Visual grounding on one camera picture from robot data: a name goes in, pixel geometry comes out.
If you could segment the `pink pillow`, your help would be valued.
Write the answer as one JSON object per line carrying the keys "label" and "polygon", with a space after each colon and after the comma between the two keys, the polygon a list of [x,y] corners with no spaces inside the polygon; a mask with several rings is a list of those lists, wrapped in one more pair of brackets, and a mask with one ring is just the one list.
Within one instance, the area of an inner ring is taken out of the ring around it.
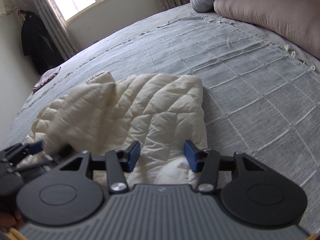
{"label": "pink pillow", "polygon": [[319,58],[319,0],[215,0],[214,10],[273,31]]}

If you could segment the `grey checked bedspread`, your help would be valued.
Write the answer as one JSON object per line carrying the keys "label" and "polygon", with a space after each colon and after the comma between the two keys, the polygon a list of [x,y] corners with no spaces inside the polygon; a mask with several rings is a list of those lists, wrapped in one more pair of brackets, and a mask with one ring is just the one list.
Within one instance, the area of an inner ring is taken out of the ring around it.
{"label": "grey checked bedspread", "polygon": [[203,84],[210,148],[246,152],[302,186],[302,226],[319,231],[319,61],[250,25],[183,5],[138,21],[86,48],[30,96],[6,144],[22,141],[37,112],[102,71],[116,80],[188,74]]}

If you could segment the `left grey curtain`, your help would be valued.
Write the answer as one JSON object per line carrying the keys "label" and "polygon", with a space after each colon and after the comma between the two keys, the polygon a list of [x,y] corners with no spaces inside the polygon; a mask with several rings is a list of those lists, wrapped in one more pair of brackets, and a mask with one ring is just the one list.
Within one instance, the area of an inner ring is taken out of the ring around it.
{"label": "left grey curtain", "polygon": [[54,0],[18,0],[18,6],[21,10],[34,12],[40,17],[64,60],[79,52]]}

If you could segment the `dark hanging coat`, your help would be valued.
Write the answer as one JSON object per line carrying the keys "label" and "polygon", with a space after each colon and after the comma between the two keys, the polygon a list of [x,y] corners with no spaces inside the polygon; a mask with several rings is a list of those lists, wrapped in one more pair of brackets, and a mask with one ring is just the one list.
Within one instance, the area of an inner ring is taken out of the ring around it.
{"label": "dark hanging coat", "polygon": [[64,63],[41,18],[31,11],[18,11],[24,16],[21,42],[24,56],[29,56],[39,75]]}

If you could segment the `small patterned cloth on bed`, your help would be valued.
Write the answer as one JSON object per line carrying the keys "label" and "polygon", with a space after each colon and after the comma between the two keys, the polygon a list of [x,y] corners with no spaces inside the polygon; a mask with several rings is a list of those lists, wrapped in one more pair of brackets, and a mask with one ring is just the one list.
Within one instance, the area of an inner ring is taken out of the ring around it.
{"label": "small patterned cloth on bed", "polygon": [[55,67],[46,71],[39,79],[39,81],[33,87],[33,93],[36,93],[39,89],[49,83],[54,77],[57,76],[61,67]]}

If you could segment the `cream quilted puffer jacket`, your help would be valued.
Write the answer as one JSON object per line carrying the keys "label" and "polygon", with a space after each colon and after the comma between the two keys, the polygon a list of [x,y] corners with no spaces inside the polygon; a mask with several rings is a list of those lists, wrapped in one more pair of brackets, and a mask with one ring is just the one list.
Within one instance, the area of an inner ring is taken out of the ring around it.
{"label": "cream quilted puffer jacket", "polygon": [[186,140],[206,148],[203,85],[192,75],[132,75],[116,81],[102,72],[52,101],[37,115],[25,143],[44,143],[33,164],[69,144],[104,155],[140,142],[140,158],[126,174],[135,184],[190,184],[198,180],[183,148]]}

